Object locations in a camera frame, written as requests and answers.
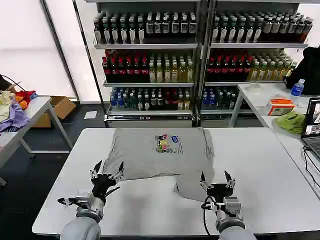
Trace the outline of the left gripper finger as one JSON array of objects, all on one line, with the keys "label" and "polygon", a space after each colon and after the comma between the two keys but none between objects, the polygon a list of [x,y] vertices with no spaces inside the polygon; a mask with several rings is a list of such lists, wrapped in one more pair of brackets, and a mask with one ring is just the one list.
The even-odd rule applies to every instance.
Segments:
[{"label": "left gripper finger", "polygon": [[100,179],[102,174],[99,172],[102,165],[102,161],[100,160],[93,169],[90,170],[91,179]]},{"label": "left gripper finger", "polygon": [[110,175],[108,178],[115,181],[119,182],[124,175],[124,162],[122,161],[121,164],[119,165],[119,168],[116,173]]}]

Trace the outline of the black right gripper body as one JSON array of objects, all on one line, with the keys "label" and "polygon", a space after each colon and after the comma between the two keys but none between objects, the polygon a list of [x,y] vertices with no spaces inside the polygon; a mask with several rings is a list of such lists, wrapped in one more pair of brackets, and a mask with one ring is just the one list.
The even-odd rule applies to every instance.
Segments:
[{"label": "black right gripper body", "polygon": [[223,201],[224,197],[230,197],[233,195],[235,183],[216,183],[210,185],[206,189],[208,196],[215,199],[215,201]]}]

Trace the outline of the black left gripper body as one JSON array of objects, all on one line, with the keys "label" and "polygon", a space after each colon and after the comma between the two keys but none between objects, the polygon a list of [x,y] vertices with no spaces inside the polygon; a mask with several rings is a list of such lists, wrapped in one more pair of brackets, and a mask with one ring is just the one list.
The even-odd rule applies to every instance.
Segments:
[{"label": "black left gripper body", "polygon": [[91,178],[93,184],[92,194],[100,200],[105,200],[108,189],[117,184],[111,174],[97,174]]}]

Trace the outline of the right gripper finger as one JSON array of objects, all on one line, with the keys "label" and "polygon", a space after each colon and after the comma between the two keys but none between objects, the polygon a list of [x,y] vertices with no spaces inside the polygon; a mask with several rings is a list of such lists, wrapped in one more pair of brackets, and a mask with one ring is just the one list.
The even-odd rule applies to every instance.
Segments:
[{"label": "right gripper finger", "polygon": [[213,185],[212,184],[208,184],[206,182],[206,177],[204,172],[201,172],[201,176],[200,176],[200,186],[202,187],[202,189],[207,192],[209,189],[212,189]]},{"label": "right gripper finger", "polygon": [[231,177],[231,175],[225,170],[224,175],[226,178],[226,188],[234,188],[236,180]]}]

